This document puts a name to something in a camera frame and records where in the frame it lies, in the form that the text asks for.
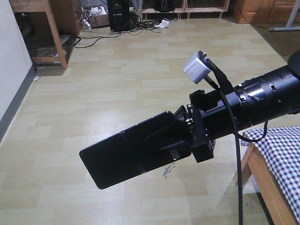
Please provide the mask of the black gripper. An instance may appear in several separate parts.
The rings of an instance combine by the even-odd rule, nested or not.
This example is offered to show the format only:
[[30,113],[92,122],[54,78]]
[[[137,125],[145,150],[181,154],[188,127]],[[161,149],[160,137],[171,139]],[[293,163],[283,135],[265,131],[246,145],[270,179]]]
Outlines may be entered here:
[[[215,140],[233,133],[233,121],[218,90],[209,93],[198,90],[190,94],[189,98],[196,127],[194,137],[200,138],[200,143],[195,144],[191,150],[199,163],[214,158]],[[186,114],[186,108],[180,106],[171,114],[170,122],[145,138],[145,143],[151,151],[190,152],[192,136],[186,123]]]

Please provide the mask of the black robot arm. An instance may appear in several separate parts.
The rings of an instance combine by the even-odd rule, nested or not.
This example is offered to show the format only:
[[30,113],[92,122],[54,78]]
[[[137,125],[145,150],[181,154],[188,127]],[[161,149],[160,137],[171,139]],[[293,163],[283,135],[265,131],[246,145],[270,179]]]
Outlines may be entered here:
[[213,91],[190,94],[190,105],[181,106],[168,122],[145,138],[152,151],[183,150],[197,162],[213,158],[215,140],[286,114],[300,111],[300,54],[287,65],[232,86],[226,75],[201,51],[184,64],[195,83],[205,80]]

